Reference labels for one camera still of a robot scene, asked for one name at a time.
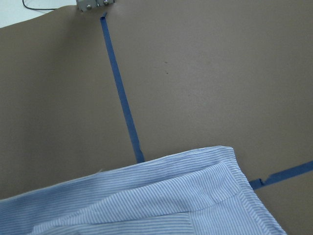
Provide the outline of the light blue striped shirt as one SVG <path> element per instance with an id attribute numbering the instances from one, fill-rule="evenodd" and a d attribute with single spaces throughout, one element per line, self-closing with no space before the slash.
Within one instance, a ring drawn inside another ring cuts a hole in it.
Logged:
<path id="1" fill-rule="evenodd" d="M 283 235 L 233 148 L 189 150 L 0 202 L 3 235 Z"/>

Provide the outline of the aluminium frame post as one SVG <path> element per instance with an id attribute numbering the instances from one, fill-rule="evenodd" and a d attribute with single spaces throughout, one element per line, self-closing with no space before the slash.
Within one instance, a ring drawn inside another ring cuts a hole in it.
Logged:
<path id="1" fill-rule="evenodd" d="M 115 0 L 76 0 L 78 9 L 82 12 L 90 11 L 94 8 L 114 4 Z"/>

